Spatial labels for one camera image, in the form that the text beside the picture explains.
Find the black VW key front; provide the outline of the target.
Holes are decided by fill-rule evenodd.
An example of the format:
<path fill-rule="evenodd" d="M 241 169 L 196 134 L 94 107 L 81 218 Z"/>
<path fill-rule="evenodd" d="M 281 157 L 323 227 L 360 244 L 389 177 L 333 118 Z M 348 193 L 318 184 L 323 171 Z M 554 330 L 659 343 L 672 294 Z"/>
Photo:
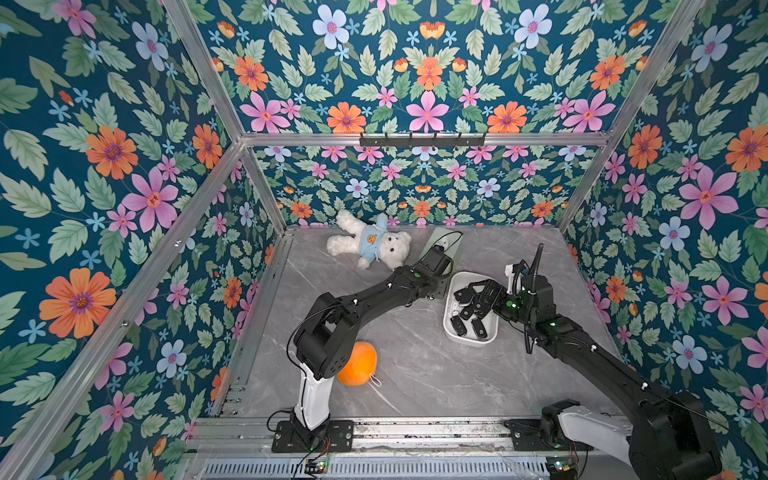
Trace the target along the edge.
<path fill-rule="evenodd" d="M 459 317 L 462 320 L 469 320 L 473 317 L 475 314 L 475 308 L 473 305 L 467 305 L 465 306 L 459 313 Z"/>

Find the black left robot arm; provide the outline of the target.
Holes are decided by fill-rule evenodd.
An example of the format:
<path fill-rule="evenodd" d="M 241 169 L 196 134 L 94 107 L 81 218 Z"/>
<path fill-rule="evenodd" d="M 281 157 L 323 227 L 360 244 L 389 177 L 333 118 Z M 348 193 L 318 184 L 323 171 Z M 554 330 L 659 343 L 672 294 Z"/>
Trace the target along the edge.
<path fill-rule="evenodd" d="M 448 279 L 454 259 L 433 245 L 417 262 L 356 293 L 320 295 L 286 345 L 289 361 L 301 372 L 291 427 L 312 444 L 327 429 L 334 378 L 351 359 L 360 330 L 385 313 L 435 296 Z"/>

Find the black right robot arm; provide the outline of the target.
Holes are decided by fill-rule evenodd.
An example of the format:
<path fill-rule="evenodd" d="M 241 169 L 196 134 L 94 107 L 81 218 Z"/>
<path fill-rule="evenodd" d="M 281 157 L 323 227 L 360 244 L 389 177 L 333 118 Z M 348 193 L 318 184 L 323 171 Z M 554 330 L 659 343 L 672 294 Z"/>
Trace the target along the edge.
<path fill-rule="evenodd" d="M 539 435 L 548 446 L 572 443 L 601 450 L 630 465 L 640 479 L 708 479 L 722 462 L 701 401 L 644 378 L 599 346 L 574 320 L 558 313 L 548 280 L 528 274 L 507 290 L 488 279 L 453 293 L 452 323 L 494 313 L 523 328 L 526 346 L 570 366 L 619 407 L 620 420 L 575 400 L 543 408 Z"/>

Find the white storage box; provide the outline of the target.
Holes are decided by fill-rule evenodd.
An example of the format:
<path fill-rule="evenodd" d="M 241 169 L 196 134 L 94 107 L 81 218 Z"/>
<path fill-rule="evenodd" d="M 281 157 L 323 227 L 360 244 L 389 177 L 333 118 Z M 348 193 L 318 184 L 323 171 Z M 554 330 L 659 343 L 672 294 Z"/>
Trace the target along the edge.
<path fill-rule="evenodd" d="M 477 294 L 483 290 L 484 283 L 491 277 L 474 272 L 458 272 L 453 275 L 445 295 L 445 308 L 442 326 L 445 335 L 459 344 L 484 347 L 493 342 L 498 334 L 499 316 L 490 310 L 485 316 L 480 317 L 474 312 L 478 300 L 471 300 L 467 304 L 461 304 L 455 294 L 471 284 L 479 283 L 474 287 Z"/>

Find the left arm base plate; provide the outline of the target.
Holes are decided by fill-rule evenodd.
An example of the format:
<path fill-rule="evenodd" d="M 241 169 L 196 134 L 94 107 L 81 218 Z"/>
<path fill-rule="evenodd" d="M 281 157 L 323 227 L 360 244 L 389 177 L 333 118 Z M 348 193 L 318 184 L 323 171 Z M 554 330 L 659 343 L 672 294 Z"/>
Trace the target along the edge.
<path fill-rule="evenodd" d="M 298 421 L 277 424 L 271 445 L 272 453 L 350 452 L 355 423 L 351 420 L 328 420 L 310 431 Z"/>

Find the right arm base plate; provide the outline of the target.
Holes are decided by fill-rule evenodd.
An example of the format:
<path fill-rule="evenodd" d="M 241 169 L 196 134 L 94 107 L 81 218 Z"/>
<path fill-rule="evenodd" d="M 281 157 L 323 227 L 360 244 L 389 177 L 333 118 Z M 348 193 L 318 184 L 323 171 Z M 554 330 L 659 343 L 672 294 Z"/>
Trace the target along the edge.
<path fill-rule="evenodd" d="M 517 451 L 559 451 L 584 453 L 594 448 L 581 442 L 573 442 L 562 435 L 555 435 L 541 426 L 539 418 L 506 419 L 503 426 L 509 430 Z"/>

